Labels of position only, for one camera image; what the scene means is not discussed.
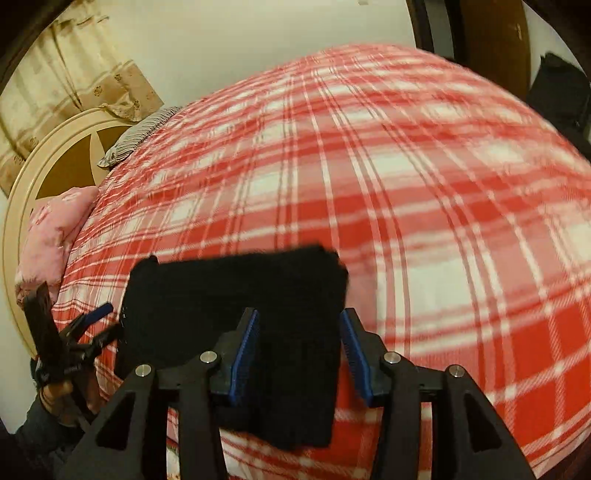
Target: red plaid blanket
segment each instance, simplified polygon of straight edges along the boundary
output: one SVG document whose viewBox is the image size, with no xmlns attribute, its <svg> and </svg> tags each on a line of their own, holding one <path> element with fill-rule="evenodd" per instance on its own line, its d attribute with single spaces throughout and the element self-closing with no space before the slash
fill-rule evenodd
<svg viewBox="0 0 591 480">
<path fill-rule="evenodd" d="M 111 301 L 115 321 L 152 253 L 321 242 L 346 264 L 365 327 L 417 365 L 465 366 L 540 475 L 590 429 L 590 189 L 574 148 L 488 81 L 409 48 L 334 48 L 190 104 L 117 166 L 54 315 L 63 326 Z M 110 347 L 97 362 L 107 395 L 114 359 Z M 343 360 L 330 448 L 286 453 L 223 432 L 228 468 L 368 478 L 380 419 Z M 422 475 L 427 409 L 424 434 Z"/>
</svg>

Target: beige floral curtain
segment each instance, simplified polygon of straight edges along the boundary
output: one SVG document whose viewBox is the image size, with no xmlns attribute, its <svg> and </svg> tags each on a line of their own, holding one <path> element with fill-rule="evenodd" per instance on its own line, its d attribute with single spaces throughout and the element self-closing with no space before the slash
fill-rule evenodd
<svg viewBox="0 0 591 480">
<path fill-rule="evenodd" d="M 137 122 L 162 104 L 115 45 L 96 2 L 73 2 L 35 41 L 0 95 L 0 188 L 9 195 L 39 141 L 77 113 L 103 106 Z"/>
</svg>

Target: dark sleeve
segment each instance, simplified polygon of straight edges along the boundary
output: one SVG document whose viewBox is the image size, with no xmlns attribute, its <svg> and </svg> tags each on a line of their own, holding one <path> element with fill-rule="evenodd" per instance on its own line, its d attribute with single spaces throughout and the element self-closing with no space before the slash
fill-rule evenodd
<svg viewBox="0 0 591 480">
<path fill-rule="evenodd" d="M 13 437 L 31 465 L 44 470 L 49 478 L 55 478 L 82 435 L 77 427 L 60 425 L 37 396 L 25 423 Z"/>
</svg>

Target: metal screw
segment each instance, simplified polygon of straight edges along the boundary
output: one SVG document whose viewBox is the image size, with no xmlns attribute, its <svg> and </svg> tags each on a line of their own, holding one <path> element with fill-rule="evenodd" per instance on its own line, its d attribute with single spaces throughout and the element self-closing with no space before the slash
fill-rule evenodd
<svg viewBox="0 0 591 480">
<path fill-rule="evenodd" d="M 464 374 L 466 373 L 466 370 L 464 370 L 464 367 L 462 367 L 461 365 L 452 365 L 449 368 L 449 372 L 450 372 L 451 376 L 456 377 L 456 378 L 460 378 L 460 377 L 464 376 Z"/>
<path fill-rule="evenodd" d="M 136 367 L 135 374 L 138 377 L 147 377 L 151 371 L 152 371 L 152 367 L 144 364 L 144 365 L 140 365 L 140 366 Z"/>
<path fill-rule="evenodd" d="M 217 359 L 217 353 L 216 352 L 203 352 L 201 354 L 201 356 L 199 357 L 199 359 L 204 364 L 210 364 L 210 363 L 216 361 L 216 359 Z"/>
<path fill-rule="evenodd" d="M 384 360 L 386 360 L 389 364 L 397 364 L 400 360 L 402 360 L 402 357 L 400 356 L 400 354 L 396 353 L 396 352 L 386 352 L 384 354 Z"/>
</svg>

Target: bed headboard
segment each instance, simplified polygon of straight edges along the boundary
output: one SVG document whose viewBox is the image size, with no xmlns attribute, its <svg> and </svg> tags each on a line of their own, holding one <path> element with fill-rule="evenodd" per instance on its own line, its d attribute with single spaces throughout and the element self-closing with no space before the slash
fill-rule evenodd
<svg viewBox="0 0 591 480">
<path fill-rule="evenodd" d="M 17 305 L 14 277 L 38 199 L 72 187 L 100 185 L 109 173 L 97 162 L 133 123 L 95 108 L 63 122 L 36 146 L 21 169 L 10 197 L 2 231 L 0 264 L 13 321 L 31 356 L 36 355 L 23 311 Z"/>
</svg>

